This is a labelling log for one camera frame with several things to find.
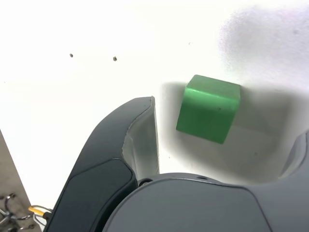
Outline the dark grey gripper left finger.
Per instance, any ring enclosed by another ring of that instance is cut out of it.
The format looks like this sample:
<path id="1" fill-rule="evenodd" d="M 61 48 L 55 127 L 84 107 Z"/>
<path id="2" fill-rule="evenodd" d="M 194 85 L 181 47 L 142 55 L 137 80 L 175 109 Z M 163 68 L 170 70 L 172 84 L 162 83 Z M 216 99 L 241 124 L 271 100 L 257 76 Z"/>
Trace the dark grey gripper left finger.
<path id="1" fill-rule="evenodd" d="M 100 232 L 117 205 L 158 174 L 154 97 L 132 99 L 94 128 L 66 181 L 47 232 Z"/>

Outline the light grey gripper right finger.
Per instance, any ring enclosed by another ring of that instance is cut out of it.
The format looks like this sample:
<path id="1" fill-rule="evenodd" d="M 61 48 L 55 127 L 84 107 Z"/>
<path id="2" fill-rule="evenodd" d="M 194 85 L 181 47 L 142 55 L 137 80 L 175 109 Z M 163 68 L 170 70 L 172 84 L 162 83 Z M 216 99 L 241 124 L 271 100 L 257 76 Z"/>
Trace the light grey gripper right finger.
<path id="1" fill-rule="evenodd" d="M 129 194 L 106 232 L 306 232 L 309 135 L 299 135 L 283 176 L 232 185 L 193 174 L 161 174 Z"/>

